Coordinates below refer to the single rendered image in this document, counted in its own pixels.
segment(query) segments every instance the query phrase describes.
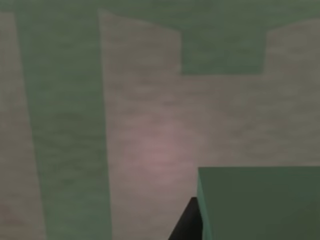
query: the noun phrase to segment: beige surface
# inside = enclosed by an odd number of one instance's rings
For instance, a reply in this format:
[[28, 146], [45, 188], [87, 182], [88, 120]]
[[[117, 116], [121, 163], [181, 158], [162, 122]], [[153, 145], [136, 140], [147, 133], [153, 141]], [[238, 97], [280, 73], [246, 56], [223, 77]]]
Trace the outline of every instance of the beige surface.
[[44, 240], [44, 222], [13, 14], [0, 14], [0, 240]]
[[114, 240], [167, 239], [198, 166], [318, 164], [320, 20], [270, 32], [261, 76], [179, 76], [177, 32], [100, 23]]

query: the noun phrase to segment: green painted line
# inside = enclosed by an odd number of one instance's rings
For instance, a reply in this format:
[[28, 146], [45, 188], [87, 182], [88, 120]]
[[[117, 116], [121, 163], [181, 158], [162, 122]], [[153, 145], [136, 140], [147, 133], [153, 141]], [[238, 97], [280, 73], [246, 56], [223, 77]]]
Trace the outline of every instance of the green painted line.
[[269, 29], [315, 0], [15, 0], [47, 240], [110, 240], [98, 8], [181, 32], [183, 74], [262, 71]]

